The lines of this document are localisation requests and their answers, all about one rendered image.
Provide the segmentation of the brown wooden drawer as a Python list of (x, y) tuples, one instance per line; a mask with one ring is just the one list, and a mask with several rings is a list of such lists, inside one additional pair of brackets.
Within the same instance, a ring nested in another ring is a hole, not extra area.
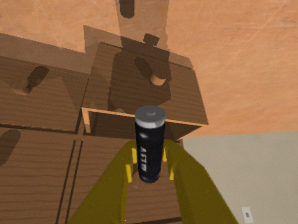
[(0, 60), (0, 127), (77, 135), (88, 80)]
[(87, 135), (95, 125), (95, 136), (136, 140), (135, 111), (147, 105), (166, 112), (164, 139), (209, 125), (195, 70), (99, 43), (81, 107)]
[[(83, 140), (68, 220), (125, 144)], [(125, 224), (181, 217), (175, 183), (169, 178), (163, 156), (160, 177), (151, 184), (140, 179), (138, 161), (133, 163), (127, 197)]]
[(0, 133), (0, 224), (58, 224), (74, 139)]

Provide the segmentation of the black battery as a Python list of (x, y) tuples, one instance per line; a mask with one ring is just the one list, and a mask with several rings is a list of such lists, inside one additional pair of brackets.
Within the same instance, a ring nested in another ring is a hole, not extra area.
[(138, 173), (145, 183), (154, 183), (160, 177), (166, 112), (153, 105), (135, 111)]

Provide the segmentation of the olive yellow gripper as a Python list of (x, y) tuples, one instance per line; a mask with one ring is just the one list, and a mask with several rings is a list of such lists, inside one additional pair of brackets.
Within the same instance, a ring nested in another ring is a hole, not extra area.
[[(239, 224), (195, 158), (170, 139), (164, 139), (162, 156), (175, 183), (182, 224)], [(133, 163), (137, 163), (136, 140), (120, 149), (67, 224), (125, 224)]]

